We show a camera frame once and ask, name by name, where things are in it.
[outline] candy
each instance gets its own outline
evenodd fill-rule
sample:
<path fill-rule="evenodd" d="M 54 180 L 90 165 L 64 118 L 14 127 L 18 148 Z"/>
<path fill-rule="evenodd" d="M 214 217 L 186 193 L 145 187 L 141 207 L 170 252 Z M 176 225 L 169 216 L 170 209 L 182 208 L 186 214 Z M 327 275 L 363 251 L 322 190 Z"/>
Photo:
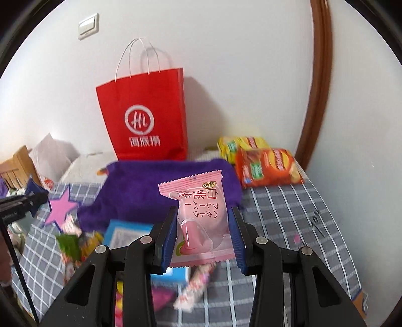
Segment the candy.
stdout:
<path fill-rule="evenodd" d="M 179 201 L 171 267 L 234 258 L 220 170 L 159 184 L 159 192 Z"/>
<path fill-rule="evenodd" d="M 193 311 L 194 304 L 200 301 L 207 289 L 209 278 L 215 267 L 216 263 L 208 263 L 197 267 L 183 293 L 179 295 L 173 304 L 176 310 Z"/>

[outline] white string handle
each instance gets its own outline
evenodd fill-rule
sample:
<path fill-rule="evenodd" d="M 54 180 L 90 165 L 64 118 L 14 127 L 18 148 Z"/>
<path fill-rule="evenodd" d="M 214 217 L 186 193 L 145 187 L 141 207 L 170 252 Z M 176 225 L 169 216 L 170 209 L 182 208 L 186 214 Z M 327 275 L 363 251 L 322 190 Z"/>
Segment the white string handle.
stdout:
<path fill-rule="evenodd" d="M 149 75 L 150 74 L 150 60 L 149 60 L 149 57 L 148 57 L 148 51 L 147 51 L 144 43 L 142 42 L 143 39 L 145 39 L 145 37 L 140 37 L 138 40 L 142 43 L 142 46 L 144 47 L 145 53 L 147 55 L 147 66 L 148 66 L 148 75 Z M 149 42 L 148 39 L 147 39 L 147 41 L 150 44 L 151 48 L 153 49 L 154 53 L 156 54 L 156 59 L 158 61 L 158 71 L 160 72 L 160 64 L 159 64 L 158 53 L 156 52 L 156 50 L 155 50 L 154 46 L 152 45 L 152 43 Z M 130 50 L 128 52 L 128 67 L 129 67 L 130 77 L 131 77 L 131 48 L 133 47 L 134 43 L 135 43 L 135 41 L 131 43 Z"/>
<path fill-rule="evenodd" d="M 117 80 L 117 71 L 119 70 L 119 67 L 120 67 L 120 64 L 121 64 L 121 60 L 123 59 L 123 56 L 124 56 L 125 52 L 127 51 L 128 47 L 130 47 L 130 51 L 129 51 L 129 61 L 128 61 L 128 63 L 129 63 L 129 71 L 130 71 L 130 78 L 131 78 L 131 48 L 133 47 L 134 43 L 137 42 L 137 41 L 140 41 L 140 42 L 141 42 L 141 44 L 142 44 L 142 46 L 143 46 L 143 48 L 144 48 L 144 50 L 145 50 L 145 53 L 146 53 L 146 55 L 147 55 L 148 75 L 150 74 L 150 60 L 149 60 L 149 57 L 148 57 L 148 51 L 147 51 L 147 48 L 145 47 L 144 42 L 143 42 L 142 40 L 143 40 L 143 37 L 139 37 L 139 38 L 133 39 L 133 40 L 130 41 L 130 43 L 127 45 L 127 47 L 124 49 L 124 51 L 123 51 L 123 53 L 122 53 L 122 55 L 121 55 L 121 57 L 120 57 L 119 63 L 117 64 L 116 73 L 115 73 L 115 82 L 116 82 L 116 80 Z M 152 49 L 154 50 L 154 52 L 155 52 L 155 54 L 156 54 L 156 58 L 157 58 L 157 60 L 158 60 L 158 71 L 160 72 L 160 64 L 159 64 L 159 56 L 158 56 L 158 53 L 156 52 L 156 50 L 155 50 L 154 46 L 151 44 L 151 42 L 148 41 L 148 43 L 151 45 Z"/>

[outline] white plastic bag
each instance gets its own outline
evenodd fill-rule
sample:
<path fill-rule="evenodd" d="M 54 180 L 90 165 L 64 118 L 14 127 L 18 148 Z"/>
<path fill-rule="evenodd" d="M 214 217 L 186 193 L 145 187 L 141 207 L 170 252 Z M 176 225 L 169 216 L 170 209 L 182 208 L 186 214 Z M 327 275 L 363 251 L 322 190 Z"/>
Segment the white plastic bag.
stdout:
<path fill-rule="evenodd" d="M 29 156 L 33 161 L 42 186 L 47 190 L 54 189 L 54 183 L 60 180 L 71 164 L 63 149 L 50 134 L 46 135 L 32 149 Z"/>

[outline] pillow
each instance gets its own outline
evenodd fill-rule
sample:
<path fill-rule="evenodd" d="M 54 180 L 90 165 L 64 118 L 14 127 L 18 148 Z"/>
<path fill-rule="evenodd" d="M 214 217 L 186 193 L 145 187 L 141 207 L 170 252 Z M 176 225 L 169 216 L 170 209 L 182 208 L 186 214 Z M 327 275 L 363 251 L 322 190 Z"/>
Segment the pillow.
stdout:
<path fill-rule="evenodd" d="M 71 165 L 63 148 L 48 134 L 29 153 L 42 185 L 47 190 L 54 188 Z"/>
<path fill-rule="evenodd" d="M 107 178 L 103 168 L 114 161 L 117 161 L 114 152 L 81 155 L 67 169 L 60 182 L 103 184 Z"/>

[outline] plaid bed sheet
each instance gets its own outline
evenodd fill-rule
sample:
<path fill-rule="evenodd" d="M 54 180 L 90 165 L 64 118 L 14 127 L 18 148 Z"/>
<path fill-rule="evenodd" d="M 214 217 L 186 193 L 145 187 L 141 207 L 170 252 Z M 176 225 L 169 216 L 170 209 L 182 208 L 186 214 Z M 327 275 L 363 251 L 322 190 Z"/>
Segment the plaid bed sheet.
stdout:
<path fill-rule="evenodd" d="M 85 205 L 94 202 L 100 184 L 63 184 L 55 185 L 55 191 L 49 193 L 49 199 L 59 199 L 70 186 L 70 198 Z M 71 214 L 76 217 L 76 209 Z M 37 212 L 37 220 L 32 223 L 28 233 L 20 266 L 24 274 L 39 319 L 43 317 L 56 296 L 63 288 L 63 268 L 60 248 L 56 236 L 60 235 L 55 224 L 44 226 L 50 214 L 49 204 L 41 206 Z M 13 288 L 21 304 L 31 312 L 18 275 L 13 271 Z"/>
<path fill-rule="evenodd" d="M 58 197 L 64 190 L 61 187 L 58 186 Z M 92 187 L 93 196 L 88 197 L 88 202 L 93 200 L 98 192 Z M 71 190 L 72 197 L 78 196 L 77 192 L 73 193 L 74 186 Z M 319 230 L 310 225 L 317 211 L 319 215 L 316 215 L 318 221 L 315 225 Z M 347 246 L 325 203 L 309 180 L 300 185 L 245 190 L 242 214 L 244 221 L 253 224 L 259 235 L 266 236 L 281 247 L 298 250 L 304 243 L 313 248 L 350 298 L 359 293 L 361 284 Z M 48 228 L 51 230 L 42 231 L 35 224 L 32 226 L 27 249 L 21 260 L 40 317 L 62 287 L 60 254 L 52 237 L 52 233 L 58 231 L 54 230 L 56 227 Z M 46 235 L 46 242 L 41 240 L 43 235 Z M 41 255 L 41 251 L 48 257 L 45 264 L 35 263 L 36 259 L 32 258 L 35 258 L 36 254 Z M 17 276 L 13 277 L 13 284 L 24 307 L 29 310 Z M 174 310 L 173 305 L 169 304 L 156 313 L 158 326 L 248 326 L 255 284 L 255 276 L 243 276 L 235 260 L 218 263 L 202 301 L 195 305 L 193 312 Z M 177 292 L 181 291 L 182 287 L 177 286 Z M 284 274 L 284 325 L 291 325 L 290 282 L 287 274 Z"/>

